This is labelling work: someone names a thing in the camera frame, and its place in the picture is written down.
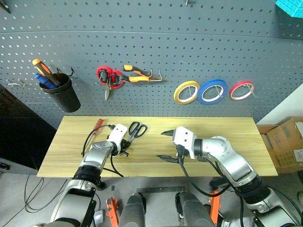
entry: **yellow tape roll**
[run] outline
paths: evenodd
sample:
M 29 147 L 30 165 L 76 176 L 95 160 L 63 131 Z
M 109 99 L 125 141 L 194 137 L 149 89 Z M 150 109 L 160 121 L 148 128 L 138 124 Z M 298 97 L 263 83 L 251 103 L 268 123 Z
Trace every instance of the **yellow tape roll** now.
M 191 97 L 187 98 L 187 99 L 180 99 L 179 95 L 180 93 L 186 89 L 187 87 L 194 87 L 195 88 L 195 92 L 192 94 Z M 176 101 L 176 103 L 184 105 L 187 103 L 191 103 L 192 101 L 194 101 L 197 98 L 197 94 L 198 94 L 198 90 L 200 89 L 200 85 L 196 82 L 196 81 L 187 81 L 183 84 L 180 84 L 177 89 L 175 90 L 174 93 L 174 100 Z

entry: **white wall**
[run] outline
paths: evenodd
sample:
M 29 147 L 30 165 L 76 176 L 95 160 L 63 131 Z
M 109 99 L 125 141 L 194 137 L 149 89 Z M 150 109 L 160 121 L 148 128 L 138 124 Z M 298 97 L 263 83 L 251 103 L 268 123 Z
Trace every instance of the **white wall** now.
M 303 116 L 303 84 L 291 93 L 283 102 L 263 117 L 257 124 L 275 125 L 287 121 L 290 117 Z

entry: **black-handled scissors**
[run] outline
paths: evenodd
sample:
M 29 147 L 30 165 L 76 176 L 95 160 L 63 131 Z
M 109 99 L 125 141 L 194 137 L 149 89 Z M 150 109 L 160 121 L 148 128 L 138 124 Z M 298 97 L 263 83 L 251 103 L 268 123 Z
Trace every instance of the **black-handled scissors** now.
M 146 130 L 147 126 L 145 124 L 140 125 L 140 122 L 133 122 L 128 128 L 128 141 L 131 142 L 134 139 L 141 137 Z

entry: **metal hook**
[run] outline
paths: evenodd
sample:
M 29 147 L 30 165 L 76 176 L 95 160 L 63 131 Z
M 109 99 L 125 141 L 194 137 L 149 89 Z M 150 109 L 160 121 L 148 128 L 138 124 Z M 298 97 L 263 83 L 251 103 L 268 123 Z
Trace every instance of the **metal hook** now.
M 188 6 L 188 4 L 195 3 L 196 0 L 186 0 L 185 6 Z
M 252 91 L 252 85 L 249 85 L 249 84 L 243 84 L 243 86 L 245 87 L 248 87 L 252 93 L 252 95 L 255 97 L 255 98 L 258 98 L 258 96 L 255 95 L 255 93 Z
M 162 81 L 162 80 L 163 80 L 163 77 L 162 77 L 162 75 L 161 75 L 160 69 L 159 69 L 159 75 L 160 75 L 160 78 L 161 78 L 161 79 L 155 79 L 155 80 L 150 80 L 150 81 Z
M 218 95 L 219 95 L 220 97 L 222 97 L 222 96 L 220 95 L 220 92 L 219 92 L 217 86 L 215 86 L 215 87 L 216 87 L 216 90 L 217 90 L 217 92 L 218 92 Z
M 8 82 L 8 85 L 11 85 L 12 87 L 13 87 L 14 85 L 17 85 L 17 86 L 20 86 L 20 87 L 24 87 L 24 86 L 26 85 L 26 84 L 25 84 L 22 80 L 20 80 L 19 78 L 18 78 L 18 82 L 21 83 L 21 84 L 13 83 L 13 82 L 10 81 L 9 79 L 6 79 L 6 82 Z
M 73 74 L 74 74 L 74 69 L 71 67 L 71 75 L 68 75 L 69 77 L 71 77 Z
M 100 83 L 100 80 L 101 80 L 101 78 L 102 78 L 102 75 L 103 75 L 103 70 L 101 71 L 101 75 L 100 75 L 100 78 L 99 78 L 98 82 L 96 82 L 95 84 Z
M 192 96 L 191 90 L 190 90 L 190 86 L 188 86 L 188 89 L 189 89 L 189 94 L 190 94 L 190 96 Z

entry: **gray pegboard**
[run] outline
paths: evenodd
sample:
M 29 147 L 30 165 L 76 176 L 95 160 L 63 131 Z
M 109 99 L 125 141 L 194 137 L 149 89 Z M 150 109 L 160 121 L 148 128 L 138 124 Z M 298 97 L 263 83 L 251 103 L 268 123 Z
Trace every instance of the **gray pegboard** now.
M 10 6 L 11 15 L 0 11 L 5 28 L 0 83 L 54 127 L 65 114 L 252 116 L 258 121 L 303 81 L 302 20 L 287 16 L 273 1 L 196 0 L 185 7 L 182 0 L 12 0 Z M 56 66 L 66 74 L 74 68 L 80 110 L 64 113 L 39 88 L 34 58 L 53 72 Z M 168 81 L 126 83 L 105 102 L 104 87 L 95 85 L 96 69 L 128 63 L 154 72 L 160 68 Z M 7 86 L 6 79 L 18 78 L 27 85 Z M 256 97 L 238 102 L 226 97 L 210 106 L 174 102 L 179 84 L 196 80 L 203 85 L 211 79 L 223 79 L 229 88 L 249 79 Z

